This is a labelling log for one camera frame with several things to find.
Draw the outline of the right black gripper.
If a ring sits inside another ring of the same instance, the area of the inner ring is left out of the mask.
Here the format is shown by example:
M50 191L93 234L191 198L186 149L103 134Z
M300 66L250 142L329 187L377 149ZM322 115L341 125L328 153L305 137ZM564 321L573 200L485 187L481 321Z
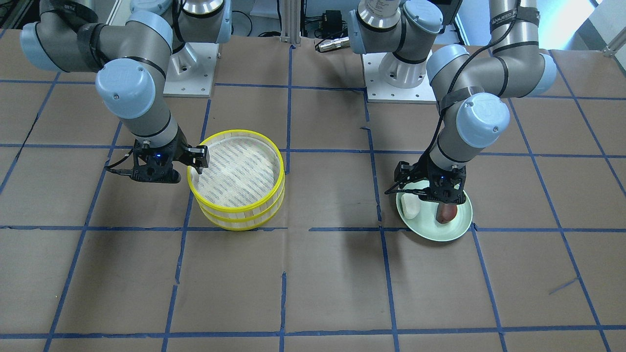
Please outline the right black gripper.
M148 147L145 143L135 142L131 179L136 182L179 183L181 175L174 169L174 162L194 167L201 175L208 167L208 147L188 144L181 129L171 142L161 147Z

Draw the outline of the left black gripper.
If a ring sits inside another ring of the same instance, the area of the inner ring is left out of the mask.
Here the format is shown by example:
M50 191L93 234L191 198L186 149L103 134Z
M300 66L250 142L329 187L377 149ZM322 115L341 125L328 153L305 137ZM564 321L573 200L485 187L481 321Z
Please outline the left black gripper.
M429 156L421 156L418 162L410 165L400 161L394 170L394 185L398 186L396 193L410 193L417 195L425 202L454 203L461 205L467 201L464 192L467 168L453 167L451 170L441 169ZM423 189L406 189L409 183L428 181Z

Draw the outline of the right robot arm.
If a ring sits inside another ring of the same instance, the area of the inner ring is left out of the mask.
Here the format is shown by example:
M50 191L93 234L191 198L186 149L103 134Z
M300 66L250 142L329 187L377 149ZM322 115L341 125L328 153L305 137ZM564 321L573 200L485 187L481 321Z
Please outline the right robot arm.
M42 70L95 73L106 107L134 136L132 169L107 172L137 182L179 183L174 162L201 174L210 155L193 146L163 98L170 58L186 43L225 43L231 32L229 0L134 0L124 25L99 21L88 0L42 0L40 21L23 27L20 42Z

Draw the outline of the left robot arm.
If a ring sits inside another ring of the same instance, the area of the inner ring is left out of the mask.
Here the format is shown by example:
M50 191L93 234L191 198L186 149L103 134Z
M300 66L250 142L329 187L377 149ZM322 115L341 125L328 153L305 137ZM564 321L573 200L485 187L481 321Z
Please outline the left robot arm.
M418 162L398 163L387 194L464 203L467 164L509 125L503 99L541 94L554 84L556 64L539 49L536 1L491 0L489 7L491 40L473 54L459 44L431 51L443 14L427 0L362 0L349 12L354 53L387 54L387 81L397 87L400 69L426 74L440 116Z

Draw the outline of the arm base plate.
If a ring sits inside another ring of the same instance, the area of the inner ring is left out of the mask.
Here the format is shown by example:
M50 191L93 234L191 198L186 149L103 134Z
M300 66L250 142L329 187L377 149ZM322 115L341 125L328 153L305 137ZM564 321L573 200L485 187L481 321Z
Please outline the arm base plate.
M186 43L170 56L163 95L210 98L219 58L217 43Z
M369 102L436 103L426 62L401 62L393 53L363 54L361 58Z

